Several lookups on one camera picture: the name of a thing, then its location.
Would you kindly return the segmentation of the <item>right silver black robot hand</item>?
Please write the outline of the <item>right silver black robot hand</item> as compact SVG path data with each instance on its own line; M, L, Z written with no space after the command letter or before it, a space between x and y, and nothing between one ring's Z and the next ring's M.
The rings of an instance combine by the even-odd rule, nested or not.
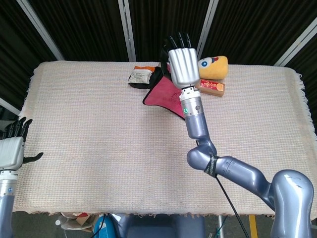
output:
M196 49L188 33L168 36L160 51L162 73L176 88L193 87L200 79Z

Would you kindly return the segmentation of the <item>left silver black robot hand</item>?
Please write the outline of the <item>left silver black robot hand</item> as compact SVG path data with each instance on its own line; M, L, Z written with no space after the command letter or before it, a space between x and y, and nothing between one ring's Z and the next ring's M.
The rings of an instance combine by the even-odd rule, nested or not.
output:
M24 155L28 129L32 121L23 117L8 124L0 132L1 171L17 171L23 164L35 162L43 156L43 152L33 157Z

